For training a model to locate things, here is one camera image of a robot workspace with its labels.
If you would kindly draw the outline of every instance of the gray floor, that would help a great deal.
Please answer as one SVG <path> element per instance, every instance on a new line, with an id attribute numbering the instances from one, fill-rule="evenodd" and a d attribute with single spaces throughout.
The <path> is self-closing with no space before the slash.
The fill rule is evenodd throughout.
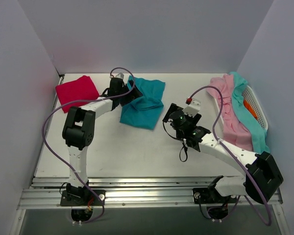
<path id="1" fill-rule="evenodd" d="M 266 217 L 263 206 L 257 206 Z M 106 209 L 97 222 L 72 226 L 70 210 L 27 210 L 22 235 L 279 235 L 274 218 L 265 226 L 250 206 L 239 206 L 220 223 L 204 219 L 198 207 Z"/>

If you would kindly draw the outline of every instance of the orange cloth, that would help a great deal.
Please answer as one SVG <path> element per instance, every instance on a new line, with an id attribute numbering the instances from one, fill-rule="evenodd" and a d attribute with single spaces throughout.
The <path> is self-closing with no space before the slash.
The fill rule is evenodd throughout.
<path id="1" fill-rule="evenodd" d="M 243 105 L 254 116 L 254 118 L 256 120 L 258 120 L 257 114 L 255 113 L 255 111 L 253 110 L 253 108 L 251 107 L 251 105 L 246 100 L 243 101 Z"/>

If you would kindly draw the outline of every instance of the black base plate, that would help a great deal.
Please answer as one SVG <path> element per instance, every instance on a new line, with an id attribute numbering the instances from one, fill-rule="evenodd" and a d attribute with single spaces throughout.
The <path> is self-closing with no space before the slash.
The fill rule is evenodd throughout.
<path id="1" fill-rule="evenodd" d="M 225 197 L 220 198 L 218 201 L 212 200 L 212 198 L 209 195 L 208 188 L 194 188 L 193 195 L 195 195 L 196 192 L 200 193 L 201 204 L 223 204 L 226 200 Z M 236 202 L 236 198 L 231 198 L 228 203 L 235 203 L 235 202 Z M 198 198 L 196 199 L 194 197 L 194 203 L 199 204 Z"/>
<path id="2" fill-rule="evenodd" d="M 104 198 L 106 196 L 106 191 L 105 190 L 100 190 L 100 189 L 93 189 L 93 191 L 97 194 L 103 194 Z M 60 202 L 60 206 L 62 207 L 78 207 L 78 206 L 87 206 L 88 205 L 88 201 L 83 201 L 81 199 L 77 199 L 76 197 L 72 197 L 72 196 L 68 196 L 66 190 L 64 190 L 62 192 L 62 197 L 61 197 L 61 202 Z M 98 199 L 94 199 L 93 203 L 91 204 L 91 206 L 101 206 L 101 202 Z"/>

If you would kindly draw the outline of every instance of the white plastic basket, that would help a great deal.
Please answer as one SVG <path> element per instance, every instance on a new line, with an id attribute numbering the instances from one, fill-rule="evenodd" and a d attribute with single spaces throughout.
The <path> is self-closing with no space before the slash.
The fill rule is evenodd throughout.
<path id="1" fill-rule="evenodd" d="M 253 110 L 255 111 L 255 113 L 257 114 L 257 117 L 258 117 L 258 123 L 262 126 L 262 128 L 268 130 L 268 122 L 267 122 L 267 119 L 265 117 L 265 114 L 255 96 L 255 93 L 254 91 L 252 90 L 252 88 L 250 86 L 247 86 L 245 91 L 243 92 L 243 97 L 244 99 L 251 105 L 251 107 L 253 108 Z M 216 108 L 217 108 L 217 113 L 219 113 L 220 111 L 220 108 L 219 108 L 219 105 L 218 105 L 218 101 L 217 99 L 214 99 L 215 100 L 215 105 L 216 105 Z M 221 122 L 222 122 L 222 127 L 223 127 L 223 118 L 222 116 L 220 117 Z"/>

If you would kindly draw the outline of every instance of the white table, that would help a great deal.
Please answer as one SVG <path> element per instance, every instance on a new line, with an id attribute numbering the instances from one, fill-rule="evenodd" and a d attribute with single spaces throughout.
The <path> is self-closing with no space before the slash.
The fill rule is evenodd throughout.
<path id="1" fill-rule="evenodd" d="M 66 74 L 64 82 L 78 79 L 84 74 Z M 109 86 L 108 74 L 85 74 L 90 76 L 99 93 Z M 210 79 L 222 74 L 173 73 L 173 74 L 134 74 L 136 77 L 166 83 L 163 94 L 164 110 L 153 131 L 134 128 L 119 122 L 121 107 L 106 113 L 96 120 L 95 137 L 88 149 L 87 173 L 91 178 L 105 177 L 195 177 L 195 176 L 236 176 L 239 172 L 220 160 L 189 149 L 189 159 L 182 163 L 178 154 L 182 144 L 172 140 L 162 127 L 162 118 L 171 103 L 184 107 L 185 100 L 196 89 L 208 85 Z M 201 101 L 202 118 L 199 125 L 211 129 L 217 116 L 212 97 L 206 92 L 199 92 L 195 98 Z M 69 154 L 62 129 L 66 114 L 58 111 L 49 126 L 47 141 L 64 159 Z M 167 130 L 174 135 L 167 124 Z M 220 127 L 217 134 L 221 136 Z M 68 177 L 69 169 L 43 146 L 35 172 L 36 178 Z"/>

